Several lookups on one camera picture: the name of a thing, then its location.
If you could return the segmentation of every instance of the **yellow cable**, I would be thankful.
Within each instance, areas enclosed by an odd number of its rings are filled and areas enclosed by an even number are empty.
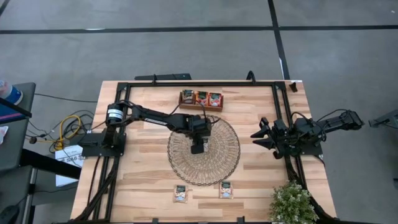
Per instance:
[[[71,138],[71,137],[73,137],[78,131],[79,131],[79,129],[80,129],[80,126],[81,126],[81,119],[80,119],[80,117],[79,116],[77,116],[77,115],[70,115],[70,116],[67,116],[65,119],[63,119],[62,121],[61,121],[61,123],[60,123],[60,139],[58,140],[58,141],[53,141],[53,142],[56,142],[55,143],[55,150],[56,151],[58,151],[58,150],[62,150],[63,149],[63,139],[62,139],[62,126],[63,126],[63,123],[66,121],[66,120],[68,120],[68,119],[70,119],[70,118],[76,118],[78,121],[79,121],[79,125],[78,125],[78,127],[76,128],[76,130],[74,131],[74,132],[72,132],[69,136],[67,136],[67,137],[65,137],[66,139],[69,139],[69,138]]]

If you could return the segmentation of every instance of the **small snack bag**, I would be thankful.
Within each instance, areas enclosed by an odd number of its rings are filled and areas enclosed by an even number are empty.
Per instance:
[[[234,198],[231,182],[222,181],[220,183],[220,198]]]
[[[188,202],[188,187],[184,185],[176,185],[174,188],[173,202]]]

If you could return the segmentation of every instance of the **wicker basket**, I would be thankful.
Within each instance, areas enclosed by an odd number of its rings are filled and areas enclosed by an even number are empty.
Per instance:
[[[210,116],[212,121],[219,118]],[[234,129],[225,120],[212,124],[211,136],[205,152],[192,154],[192,140],[184,134],[172,132],[169,137],[167,154],[174,172],[184,181],[193,185],[213,185],[225,180],[239,162],[241,148]]]

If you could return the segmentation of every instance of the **floor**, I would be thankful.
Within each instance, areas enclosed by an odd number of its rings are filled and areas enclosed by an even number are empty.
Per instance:
[[[398,30],[377,26],[398,24],[397,1],[273,3],[274,21],[266,0],[0,0],[0,76],[12,83],[36,82],[37,93],[95,100],[103,80],[133,80],[154,73],[190,73],[196,80],[242,79],[252,70],[257,79],[303,80],[314,118],[348,108],[367,122],[396,109]],[[276,19],[281,27],[329,26],[325,28],[329,30],[282,30],[279,38],[279,32],[268,29]],[[84,34],[12,31],[188,26],[268,28]],[[95,104],[36,96],[32,122],[50,129],[82,109],[94,111]],[[396,223],[398,190],[392,179],[398,177],[397,144],[396,130],[387,127],[366,125],[360,131],[328,135],[323,151],[339,218]],[[25,147],[48,154],[46,144],[26,142]],[[67,221],[72,202],[73,196],[67,196],[60,203],[38,206],[34,223]]]

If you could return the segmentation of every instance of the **black floor stripe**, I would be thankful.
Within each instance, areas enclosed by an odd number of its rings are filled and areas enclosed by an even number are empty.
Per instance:
[[[383,30],[398,29],[398,25],[375,26],[281,26],[279,30]]]
[[[276,17],[276,11],[275,11],[275,6],[274,6],[273,0],[268,0],[268,6],[269,6],[269,11],[271,13],[272,26],[274,28],[276,46],[278,49],[279,60],[280,60],[280,64],[282,67],[282,75],[285,80],[290,80],[289,69],[287,68],[287,61],[286,61],[286,56],[285,56],[284,45],[282,43],[282,37],[280,36],[280,31],[278,29],[279,25],[278,25],[278,20]]]
[[[4,10],[6,10],[6,7],[7,7],[9,2],[10,2],[10,0],[4,0],[4,2],[2,3],[2,5],[0,7],[0,17],[3,14]]]
[[[153,27],[117,29],[49,29],[49,30],[0,30],[0,34],[104,34],[143,32],[209,32],[209,31],[262,31],[274,30],[271,26],[214,26],[214,27]]]

